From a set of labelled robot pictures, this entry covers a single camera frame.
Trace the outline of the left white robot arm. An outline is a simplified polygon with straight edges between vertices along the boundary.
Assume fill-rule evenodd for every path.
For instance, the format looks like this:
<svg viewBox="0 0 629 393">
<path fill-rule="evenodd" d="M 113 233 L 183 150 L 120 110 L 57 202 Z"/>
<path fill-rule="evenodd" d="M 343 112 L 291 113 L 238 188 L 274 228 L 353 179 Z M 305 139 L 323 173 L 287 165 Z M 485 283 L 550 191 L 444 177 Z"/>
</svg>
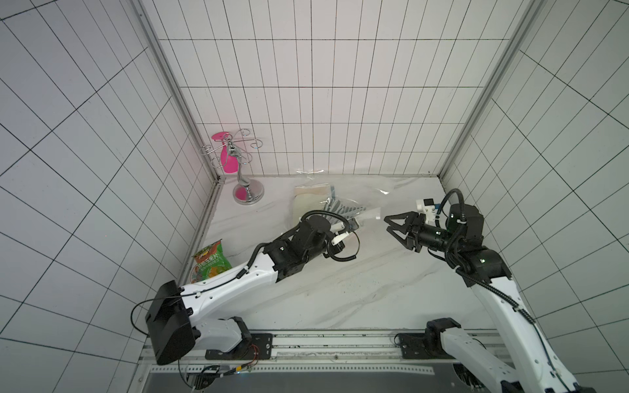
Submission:
<svg viewBox="0 0 629 393">
<path fill-rule="evenodd" d="M 216 312 L 300 273 L 319 255 L 342 261 L 343 240 L 352 232 L 351 222 L 339 214 L 309 211 L 288 232 L 257 245 L 247 263 L 182 287 L 175 281 L 163 284 L 148 300 L 144 317 L 157 364 L 177 362 L 197 346 L 233 353 L 248 342 L 247 326 L 236 316 L 219 319 Z"/>
</svg>

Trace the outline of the clear plastic vacuum bag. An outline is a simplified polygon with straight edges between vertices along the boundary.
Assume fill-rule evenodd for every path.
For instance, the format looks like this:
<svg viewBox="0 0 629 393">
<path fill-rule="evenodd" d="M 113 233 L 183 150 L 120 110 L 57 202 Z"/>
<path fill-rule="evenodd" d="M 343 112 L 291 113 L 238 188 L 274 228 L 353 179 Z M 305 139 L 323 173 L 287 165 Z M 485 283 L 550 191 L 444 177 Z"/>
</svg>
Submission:
<svg viewBox="0 0 629 393">
<path fill-rule="evenodd" d="M 327 211 L 343 216 L 358 229 L 383 218 L 393 192 L 394 182 L 383 176 L 300 173 L 288 193 L 284 222 L 291 228 L 308 211 Z"/>
</svg>

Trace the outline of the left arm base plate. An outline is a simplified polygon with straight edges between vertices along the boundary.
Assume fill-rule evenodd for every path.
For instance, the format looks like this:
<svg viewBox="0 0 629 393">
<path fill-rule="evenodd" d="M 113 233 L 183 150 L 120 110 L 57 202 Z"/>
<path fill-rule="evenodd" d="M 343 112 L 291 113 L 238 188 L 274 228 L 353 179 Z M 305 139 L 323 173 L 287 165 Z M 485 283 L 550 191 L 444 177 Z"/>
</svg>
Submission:
<svg viewBox="0 0 629 393">
<path fill-rule="evenodd" d="M 207 350 L 206 360 L 269 360 L 273 349 L 274 335 L 271 333 L 253 333 L 250 337 L 245 337 L 230 352 L 220 352 L 218 350 Z"/>
</svg>

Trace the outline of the green striped Doraemon towel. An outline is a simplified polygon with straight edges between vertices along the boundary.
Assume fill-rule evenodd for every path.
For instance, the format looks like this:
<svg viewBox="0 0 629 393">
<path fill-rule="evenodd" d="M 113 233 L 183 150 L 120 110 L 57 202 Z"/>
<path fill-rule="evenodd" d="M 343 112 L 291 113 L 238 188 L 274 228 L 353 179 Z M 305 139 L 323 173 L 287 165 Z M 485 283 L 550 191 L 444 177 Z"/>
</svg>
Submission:
<svg viewBox="0 0 629 393">
<path fill-rule="evenodd" d="M 347 198 L 331 196 L 324 203 L 324 210 L 341 215 L 346 219 L 352 219 L 358 215 L 370 211 L 373 206 L 369 204 L 359 203 Z"/>
</svg>

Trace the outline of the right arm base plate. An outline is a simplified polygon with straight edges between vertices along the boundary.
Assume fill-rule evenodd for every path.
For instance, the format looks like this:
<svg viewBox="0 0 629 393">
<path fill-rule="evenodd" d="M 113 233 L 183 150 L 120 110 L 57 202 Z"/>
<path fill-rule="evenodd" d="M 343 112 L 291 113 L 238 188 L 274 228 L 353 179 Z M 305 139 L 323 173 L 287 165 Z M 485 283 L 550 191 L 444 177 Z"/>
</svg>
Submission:
<svg viewBox="0 0 629 393">
<path fill-rule="evenodd" d="M 454 360 L 442 347 L 440 335 L 433 332 L 404 333 L 394 337 L 404 360 Z"/>
</svg>

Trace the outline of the blue and cream towel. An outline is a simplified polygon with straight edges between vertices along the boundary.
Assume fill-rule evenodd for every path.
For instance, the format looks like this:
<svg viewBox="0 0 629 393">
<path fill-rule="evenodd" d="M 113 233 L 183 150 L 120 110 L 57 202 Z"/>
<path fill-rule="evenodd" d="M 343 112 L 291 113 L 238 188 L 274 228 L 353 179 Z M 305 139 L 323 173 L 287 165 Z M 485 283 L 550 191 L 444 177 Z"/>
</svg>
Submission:
<svg viewBox="0 0 629 393">
<path fill-rule="evenodd" d="M 295 197 L 313 196 L 316 198 L 328 199 L 334 195 L 334 186 L 330 183 L 318 183 L 313 185 L 301 185 L 294 188 Z"/>
</svg>

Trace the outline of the light green towel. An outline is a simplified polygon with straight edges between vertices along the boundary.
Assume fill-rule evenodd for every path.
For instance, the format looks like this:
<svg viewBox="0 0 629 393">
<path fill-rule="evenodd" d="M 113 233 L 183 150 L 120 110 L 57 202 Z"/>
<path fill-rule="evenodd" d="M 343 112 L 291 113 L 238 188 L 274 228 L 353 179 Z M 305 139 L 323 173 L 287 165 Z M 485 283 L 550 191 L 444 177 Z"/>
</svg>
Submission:
<svg viewBox="0 0 629 393">
<path fill-rule="evenodd" d="M 298 224 L 301 217 L 309 211 L 324 210 L 329 202 L 330 196 L 313 193 L 303 193 L 296 195 L 293 199 L 292 226 Z"/>
</svg>

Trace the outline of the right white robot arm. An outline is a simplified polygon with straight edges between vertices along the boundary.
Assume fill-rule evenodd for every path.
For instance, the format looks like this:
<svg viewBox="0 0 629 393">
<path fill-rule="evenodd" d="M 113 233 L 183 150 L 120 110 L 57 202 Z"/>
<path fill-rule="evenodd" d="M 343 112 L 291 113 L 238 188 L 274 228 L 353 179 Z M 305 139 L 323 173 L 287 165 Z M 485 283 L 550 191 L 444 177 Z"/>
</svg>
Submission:
<svg viewBox="0 0 629 393">
<path fill-rule="evenodd" d="M 461 363 L 491 392 L 591 392 L 568 371 L 542 336 L 522 302 L 512 273 L 498 252 L 483 244 L 483 215 L 454 204 L 444 222 L 442 208 L 426 201 L 419 211 L 384 218 L 387 231 L 406 249 L 447 263 L 483 304 L 511 362 L 500 360 L 452 318 L 427 323 L 422 349 L 434 358 Z"/>
</svg>

